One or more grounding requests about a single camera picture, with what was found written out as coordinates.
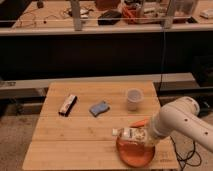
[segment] floor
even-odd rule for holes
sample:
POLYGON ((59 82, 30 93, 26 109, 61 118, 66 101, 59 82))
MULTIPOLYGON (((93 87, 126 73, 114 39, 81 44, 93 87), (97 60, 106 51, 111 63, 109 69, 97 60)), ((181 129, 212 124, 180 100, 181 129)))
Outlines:
MULTIPOLYGON (((21 171, 22 164, 35 129, 38 114, 33 115, 5 115, 0 118, 0 171, 21 171)), ((213 114, 203 118, 213 124, 213 114)), ((192 149, 192 141, 173 132, 172 137, 177 144, 177 151, 182 156, 192 149)), ((211 171, 213 168, 213 154, 196 145, 202 157, 202 165, 199 167, 186 166, 185 171, 211 171)), ((198 158, 195 156, 190 160, 196 164, 198 158)))

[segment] box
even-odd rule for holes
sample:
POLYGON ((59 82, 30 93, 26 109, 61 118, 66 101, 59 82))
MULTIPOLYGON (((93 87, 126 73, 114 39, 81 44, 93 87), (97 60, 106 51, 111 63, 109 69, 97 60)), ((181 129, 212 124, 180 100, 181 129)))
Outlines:
POLYGON ((120 0, 95 0, 95 5, 99 10, 109 10, 117 8, 120 0))

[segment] paper cup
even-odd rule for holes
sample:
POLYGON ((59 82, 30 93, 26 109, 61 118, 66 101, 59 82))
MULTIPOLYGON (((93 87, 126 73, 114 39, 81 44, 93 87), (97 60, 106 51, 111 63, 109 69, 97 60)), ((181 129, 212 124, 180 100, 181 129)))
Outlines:
POLYGON ((126 92, 126 106, 130 111, 135 111, 139 108, 143 94, 139 89, 133 88, 126 92))

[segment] wooden table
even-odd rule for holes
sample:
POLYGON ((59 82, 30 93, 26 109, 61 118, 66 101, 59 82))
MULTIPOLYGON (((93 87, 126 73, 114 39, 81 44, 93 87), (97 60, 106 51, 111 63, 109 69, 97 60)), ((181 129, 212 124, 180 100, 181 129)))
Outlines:
MULTIPOLYGON (((80 7, 93 9, 89 13, 89 19, 85 20, 84 26, 98 26, 97 19, 105 11, 99 11, 95 7, 94 1, 80 1, 80 7)), ((37 1, 33 1, 19 17, 13 28, 48 28, 48 27, 73 27, 73 19, 64 14, 71 8, 70 1, 44 1, 44 8, 37 8, 37 1)), ((116 26, 127 25, 124 21, 119 21, 116 26)))
MULTIPOLYGON (((118 157, 113 128, 158 113, 160 104, 151 82, 52 83, 43 105, 24 170, 123 170, 130 169, 118 157), (137 112, 126 110, 125 91, 139 88, 144 100, 137 112), (58 115, 68 94, 78 96, 69 117, 58 115), (110 110, 94 118, 89 108, 105 100, 110 110)), ((177 169, 170 138, 156 147, 156 155, 146 169, 177 169)))
POLYGON ((199 0, 194 11, 193 18, 200 24, 213 24, 213 19, 205 19, 200 16, 200 13, 206 9, 213 9, 212 0, 199 0))

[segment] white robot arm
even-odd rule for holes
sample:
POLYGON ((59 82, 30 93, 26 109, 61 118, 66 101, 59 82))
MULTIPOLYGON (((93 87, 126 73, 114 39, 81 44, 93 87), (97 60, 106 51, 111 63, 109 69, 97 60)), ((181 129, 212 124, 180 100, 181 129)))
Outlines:
POLYGON ((160 140, 176 130, 213 152, 213 126, 196 116, 199 110, 198 103, 190 97, 168 103, 150 119, 148 134, 151 139, 160 140))

